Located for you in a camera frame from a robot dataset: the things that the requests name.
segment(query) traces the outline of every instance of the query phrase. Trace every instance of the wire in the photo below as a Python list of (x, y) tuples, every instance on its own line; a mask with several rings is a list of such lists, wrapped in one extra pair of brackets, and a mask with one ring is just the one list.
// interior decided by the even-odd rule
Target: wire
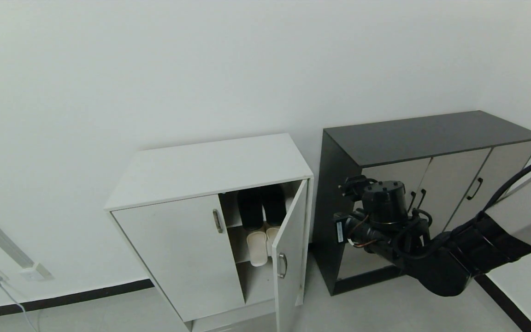
[(15, 303), (17, 306), (19, 306), (21, 308), (21, 310), (24, 313), (24, 318), (26, 319), (28, 324), (30, 324), (30, 326), (32, 327), (32, 330), (34, 330), (34, 332), (38, 332), (38, 330), (36, 330), (34, 325), (32, 325), (32, 322), (30, 321), (30, 319), (28, 319), (28, 314), (26, 313), (26, 309), (24, 308), (24, 306), (21, 305), (19, 302), (17, 302), (11, 295), (9, 295), (9, 292), (7, 292), (6, 288), (4, 288), (4, 286), (1, 284), (2, 280), (3, 280), (3, 278), (0, 277), (0, 288), (3, 290), (3, 292), (6, 292), (7, 296), (9, 297), (10, 300), (13, 301), (13, 303)]
[(369, 216), (369, 215), (367, 215), (362, 221), (360, 221), (357, 225), (355, 225), (354, 228), (352, 228), (351, 231), (349, 231), (349, 233), (348, 233), (348, 239), (352, 236), (352, 234), (354, 233), (354, 231), (356, 231), (356, 229), (357, 229), (358, 227), (360, 227), (360, 226), (364, 223), (364, 221), (366, 221), (366, 220), (368, 219), (368, 216)]
[[(415, 210), (413, 210), (413, 213), (425, 214), (425, 216), (428, 218), (428, 221), (427, 221), (428, 227), (432, 224), (432, 222), (433, 222), (432, 217), (430, 216), (429, 213), (425, 212), (424, 210), (419, 210), (418, 208), (416, 208)], [(421, 222), (421, 219), (416, 219), (411, 224), (407, 225), (407, 227), (402, 229), (394, 237), (394, 239), (392, 239), (392, 249), (396, 252), (397, 255), (399, 255), (399, 256), (401, 256), (403, 258), (407, 258), (407, 259), (423, 259), (423, 258), (426, 258), (426, 257), (430, 256), (431, 254), (433, 254), (437, 250), (439, 250), (439, 248), (441, 248), (444, 245), (444, 243), (447, 242), (447, 237), (442, 238), (440, 240), (437, 240), (437, 241), (433, 242), (432, 244), (430, 244), (428, 249), (423, 254), (420, 254), (420, 255), (411, 255), (411, 254), (407, 254), (406, 252), (403, 252), (403, 250), (401, 250), (401, 248), (399, 248), (399, 242), (401, 241), (401, 238), (403, 236), (405, 236), (405, 234), (407, 232), (409, 232), (413, 227), (415, 227), (420, 222)]]
[(487, 205), (485, 205), (485, 207), (483, 208), (483, 212), (493, 206), (493, 204), (495, 204), (497, 200), (499, 200), (503, 193), (505, 193), (514, 183), (518, 182), (519, 179), (524, 177), (529, 172), (531, 172), (531, 164), (520, 172), (517, 172), (516, 175), (512, 176), (512, 178), (508, 179), (506, 183), (504, 183), (499, 189), (497, 189), (497, 191), (495, 191)]
[(368, 241), (368, 242), (363, 243), (363, 244), (356, 244), (354, 247), (356, 247), (356, 248), (364, 248), (365, 246), (367, 246), (369, 244), (373, 244), (376, 241), (378, 241), (378, 240), (374, 239), (374, 240)]

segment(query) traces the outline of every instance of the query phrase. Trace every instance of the black baseboard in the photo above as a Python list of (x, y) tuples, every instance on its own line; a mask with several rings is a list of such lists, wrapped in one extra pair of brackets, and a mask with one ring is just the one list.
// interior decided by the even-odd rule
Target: black baseboard
[(513, 320), (522, 332), (531, 332), (531, 320), (518, 308), (505, 293), (486, 275), (474, 278), (501, 309)]
[[(514, 321), (514, 323), (522, 330), (522, 332), (531, 332), (531, 320), (508, 298), (505, 293), (485, 275), (481, 275), (475, 278), (478, 285), (480, 285), (495, 303), (503, 309), (503, 311)], [(351, 288), (350, 283), (346, 284), (346, 290)], [(76, 294), (70, 294), (67, 296), (59, 296), (55, 298), (49, 298), (46, 300), (24, 302), (22, 305), (27, 311), (40, 310), (52, 307), (58, 307), (60, 305), (73, 304), (78, 302), (95, 300), (97, 298), (105, 298), (107, 296), (116, 296), (118, 294), (124, 294), (128, 292), (134, 292), (139, 290), (145, 290), (146, 288), (152, 288), (153, 283), (149, 280), (140, 280), (135, 282), (129, 282), (128, 284), (101, 288), (99, 290), (89, 290), (87, 292), (80, 292)], [(21, 309), (15, 305), (2, 305), (0, 307), (0, 316), (21, 313)]]
[[(22, 305), (26, 311), (40, 310), (60, 305), (73, 304), (78, 302), (95, 300), (97, 298), (105, 298), (108, 296), (116, 296), (128, 292), (144, 290), (146, 288), (154, 287), (150, 279), (129, 282), (128, 284), (100, 288), (99, 290), (89, 290), (87, 292), (80, 292), (76, 294), (69, 294), (67, 296), (59, 296), (55, 298), (47, 298), (45, 300), (24, 302)], [(0, 307), (0, 316), (21, 313), (22, 310), (15, 304), (2, 305)]]

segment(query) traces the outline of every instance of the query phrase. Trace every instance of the slipper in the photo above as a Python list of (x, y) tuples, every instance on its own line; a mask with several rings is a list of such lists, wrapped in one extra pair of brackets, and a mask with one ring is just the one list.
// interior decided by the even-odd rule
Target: slipper
[(241, 223), (246, 231), (257, 231), (264, 225), (261, 209), (261, 196), (258, 188), (240, 190), (236, 202), (241, 216)]
[(265, 219), (272, 226), (282, 225), (286, 217), (286, 198), (281, 185), (272, 184), (260, 187), (261, 203), (264, 205)]
[(267, 255), (271, 256), (271, 246), (274, 244), (274, 240), (276, 239), (276, 235), (278, 235), (278, 231), (280, 228), (278, 227), (272, 227), (268, 228), (265, 232), (267, 235)]
[(249, 247), (249, 262), (254, 267), (260, 267), (267, 263), (267, 236), (263, 231), (255, 231), (247, 235), (247, 247)]

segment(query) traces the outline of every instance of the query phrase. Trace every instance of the metal handle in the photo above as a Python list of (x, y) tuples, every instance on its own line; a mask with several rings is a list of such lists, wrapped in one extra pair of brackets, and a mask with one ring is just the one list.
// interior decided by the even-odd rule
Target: metal handle
[(221, 227), (221, 222), (218, 220), (218, 210), (212, 210), (212, 216), (214, 217), (214, 223), (217, 225), (217, 231), (223, 233), (223, 228)]
[(419, 204), (417, 204), (417, 209), (419, 210), (419, 208), (421, 208), (421, 203), (423, 202), (423, 199), (425, 198), (425, 194), (427, 193), (427, 191), (425, 189), (422, 189), (421, 190), (421, 200), (419, 201)]
[[(278, 255), (278, 258), (284, 261), (284, 273), (278, 272), (278, 278), (284, 279), (284, 277), (286, 277), (286, 273), (288, 272), (288, 260), (286, 259), (286, 255), (283, 252)], [(280, 270), (280, 261), (278, 260), (278, 271)]]
[(481, 189), (481, 185), (483, 185), (483, 178), (478, 178), (477, 181), (478, 181), (478, 187), (477, 187), (477, 189), (474, 191), (474, 194), (472, 194), (472, 196), (466, 196), (466, 199), (468, 199), (469, 201), (470, 201), (471, 199), (473, 199), (474, 196), (477, 195), (478, 190)]
[(409, 208), (407, 208), (407, 213), (409, 213), (409, 211), (411, 211), (411, 208), (413, 207), (413, 203), (415, 202), (415, 196), (417, 194), (415, 194), (415, 191), (411, 191), (411, 203), (409, 203)]

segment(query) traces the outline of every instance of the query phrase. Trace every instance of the gray floor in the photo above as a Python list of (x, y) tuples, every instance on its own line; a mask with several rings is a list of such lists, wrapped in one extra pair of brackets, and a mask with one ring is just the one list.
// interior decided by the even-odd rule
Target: gray floor
[[(297, 332), (520, 332), (474, 282), (455, 298), (434, 296), (409, 277), (330, 297), (310, 259), (305, 289)], [(163, 309), (162, 299), (150, 289), (29, 315), (40, 332), (160, 332), (169, 331), (172, 323), (165, 320)], [(267, 315), (218, 331), (272, 332), (275, 319)], [(11, 331), (32, 332), (20, 314), (0, 317), (0, 332)]]

